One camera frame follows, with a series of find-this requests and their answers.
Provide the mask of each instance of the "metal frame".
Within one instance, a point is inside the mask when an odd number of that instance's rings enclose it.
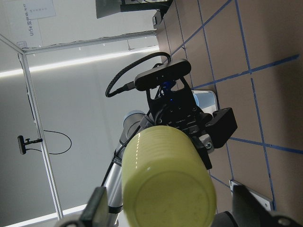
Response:
[[[55,44],[51,46],[46,47],[39,47],[39,48],[26,48],[21,49],[14,43],[12,43],[9,39],[4,37],[0,34],[0,40],[4,42],[7,46],[9,46],[11,49],[16,51],[18,53],[18,57],[21,61],[21,65],[23,68],[23,74],[25,77],[27,89],[28,89],[28,96],[29,100],[33,109],[33,115],[36,122],[37,132],[39,137],[43,140],[41,143],[41,150],[43,155],[43,161],[46,168],[47,178],[48,182],[51,188],[52,197],[53,197],[53,203],[56,209],[56,213],[58,216],[58,219],[63,218],[63,212],[60,205],[60,200],[58,196],[58,191],[56,188],[54,176],[53,176],[53,170],[51,161],[49,158],[49,153],[46,146],[46,140],[44,136],[42,121],[40,118],[39,108],[36,100],[36,94],[33,86],[33,82],[31,79],[28,62],[27,62],[27,55],[28,54],[34,54],[34,53],[40,53],[40,52],[48,52],[48,51],[55,51],[55,50],[61,50],[61,49],[69,49],[74,47],[81,47],[81,46],[88,46],[88,45],[95,45],[95,44],[103,44],[103,43],[109,43],[109,42],[115,42],[115,41],[122,41],[127,39],[134,39],[134,38],[140,38],[140,37],[147,37],[147,36],[155,36],[155,31],[145,31],[145,32],[137,32],[137,33],[129,33],[124,35],[118,35],[118,36],[112,36],[112,37],[102,37],[99,39],[93,39],[93,40],[87,40],[87,41],[76,41],[72,43],[66,43],[66,44]]]

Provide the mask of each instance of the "screw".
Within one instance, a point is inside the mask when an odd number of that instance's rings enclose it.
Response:
[[[210,148],[213,147],[213,144],[212,144],[211,142],[207,142],[207,143],[205,144],[205,147],[206,147],[206,149],[210,149]]]
[[[288,220],[287,218],[280,218],[280,219],[278,220],[278,223],[279,223],[280,225],[282,225],[282,226],[288,226],[288,225],[291,224],[291,221]]]

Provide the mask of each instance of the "black plastic bracket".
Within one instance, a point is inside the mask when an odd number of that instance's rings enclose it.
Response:
[[[30,139],[25,139],[27,142],[24,142],[23,136],[18,136],[18,143],[19,143],[19,148],[20,148],[20,153],[22,155],[27,153],[26,145],[32,144],[32,143],[41,143],[43,139],[36,139],[33,141],[29,141]]]

